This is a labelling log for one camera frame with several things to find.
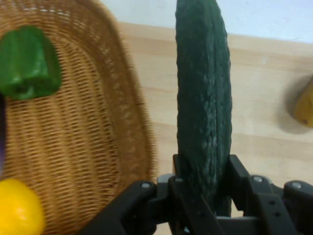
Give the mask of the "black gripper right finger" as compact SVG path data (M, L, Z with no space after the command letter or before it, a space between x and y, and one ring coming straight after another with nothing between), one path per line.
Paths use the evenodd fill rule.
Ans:
M227 191L237 210L258 218L266 234L313 233L311 184L293 180L280 188L265 176L250 175L236 155L228 157L227 180Z

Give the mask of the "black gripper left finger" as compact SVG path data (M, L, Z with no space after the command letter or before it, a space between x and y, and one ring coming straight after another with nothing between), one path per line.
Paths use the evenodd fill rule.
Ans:
M224 234L204 199L192 191L185 158L174 155L173 163L174 174L160 176L156 184L135 181L78 234L152 235L162 223L168 223L174 235Z

